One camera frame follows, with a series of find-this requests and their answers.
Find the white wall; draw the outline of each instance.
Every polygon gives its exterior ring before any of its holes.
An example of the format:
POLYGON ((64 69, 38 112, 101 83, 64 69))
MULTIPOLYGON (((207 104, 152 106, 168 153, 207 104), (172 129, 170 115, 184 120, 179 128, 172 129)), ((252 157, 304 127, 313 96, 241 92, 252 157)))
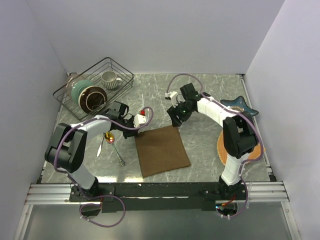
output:
POLYGON ((284 0, 27 0, 68 72, 245 73, 284 0))
POLYGON ((245 75, 303 239, 320 235, 320 1, 286 0, 245 75))
POLYGON ((0 1, 0 238, 12 239, 40 175, 66 73, 24 0, 0 1))

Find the teal bowl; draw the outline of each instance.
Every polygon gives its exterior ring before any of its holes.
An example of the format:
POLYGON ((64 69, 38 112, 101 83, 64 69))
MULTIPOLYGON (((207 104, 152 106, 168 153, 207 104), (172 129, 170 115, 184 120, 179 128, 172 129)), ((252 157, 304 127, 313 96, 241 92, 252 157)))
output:
POLYGON ((90 80, 81 80, 78 81, 71 90, 71 99, 76 104, 78 104, 79 96, 83 90, 85 90, 87 87, 94 86, 94 83, 90 80))

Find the wire dish rack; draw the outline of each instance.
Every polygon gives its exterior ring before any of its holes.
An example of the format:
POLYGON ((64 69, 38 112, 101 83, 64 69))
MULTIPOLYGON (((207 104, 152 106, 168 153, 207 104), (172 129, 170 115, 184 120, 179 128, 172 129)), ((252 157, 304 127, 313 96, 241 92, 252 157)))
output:
POLYGON ((68 110, 76 119, 78 119, 81 122, 90 119, 92 116, 95 116, 105 111, 108 108, 108 106, 110 106, 114 101, 116 101, 129 89, 132 88, 135 77, 135 75, 132 72, 121 66, 119 63, 117 63, 110 57, 106 57, 101 61, 98 61, 96 64, 89 67, 87 70, 80 73, 79 75, 92 81, 94 85, 102 88, 107 94, 107 102, 99 106, 94 111, 90 113, 85 113, 80 108, 80 106, 68 96, 66 89, 67 83, 53 93, 54 98, 57 99, 58 102, 61 103, 66 110, 68 110), (101 80, 101 75, 105 71, 114 71, 117 74, 117 77, 123 80, 122 85, 118 86, 114 90, 106 89, 102 85, 101 80))

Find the round wooden board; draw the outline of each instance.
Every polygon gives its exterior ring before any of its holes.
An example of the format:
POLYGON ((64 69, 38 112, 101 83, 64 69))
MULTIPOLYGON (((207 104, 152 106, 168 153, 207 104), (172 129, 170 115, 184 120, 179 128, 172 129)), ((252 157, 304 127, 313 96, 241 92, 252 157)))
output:
MULTIPOLYGON (((222 162, 223 165, 226 165, 227 162, 227 150, 225 149, 224 146, 224 131, 221 131, 219 137, 218 137, 218 142, 216 143, 216 149, 218 150, 218 155, 219 158, 222 162)), ((258 143, 257 146, 253 149, 253 152, 250 153, 249 159, 255 159, 260 155, 260 143, 258 143)))

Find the marble countertop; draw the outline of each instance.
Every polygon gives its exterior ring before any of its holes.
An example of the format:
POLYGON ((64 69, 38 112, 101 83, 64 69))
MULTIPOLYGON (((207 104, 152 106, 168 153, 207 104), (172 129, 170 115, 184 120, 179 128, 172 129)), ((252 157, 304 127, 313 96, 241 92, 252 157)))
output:
MULTIPOLYGON (((142 131, 171 125, 167 109, 171 106, 165 100, 165 91, 175 74, 136 74, 133 87, 118 99, 130 107, 130 113, 136 114, 142 107, 149 106, 154 110, 150 125, 142 131)), ((195 74, 204 86, 204 91, 215 99, 233 100, 242 95, 246 97, 239 75, 195 74)), ((172 83, 170 90, 179 92, 179 88, 193 83, 199 91, 199 84, 188 76, 179 76, 172 83)), ((62 109, 59 123, 74 124, 79 121, 67 110, 62 109)), ((120 166, 113 147, 104 143, 101 154, 97 151, 102 134, 88 140, 84 164, 95 175, 99 182, 216 182, 224 170, 217 152, 217 140, 222 128, 210 118, 200 113, 193 113, 190 119, 179 128, 185 151, 191 166, 159 173, 143 178, 134 137, 124 139, 120 131, 112 131, 115 146, 125 161, 120 166)), ((243 177, 249 182, 270 181, 264 159, 245 166, 243 177)), ((51 164, 46 164, 42 174, 42 183, 69 183, 69 179, 54 171, 51 164)))

